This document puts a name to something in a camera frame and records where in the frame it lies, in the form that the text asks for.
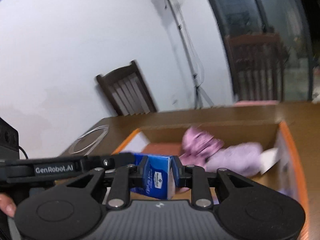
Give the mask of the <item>person's left hand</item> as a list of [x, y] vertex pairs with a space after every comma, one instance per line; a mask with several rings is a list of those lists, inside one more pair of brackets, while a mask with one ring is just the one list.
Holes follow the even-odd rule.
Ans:
[[7, 216], [13, 218], [16, 212], [14, 201], [4, 193], [0, 194], [0, 209]]

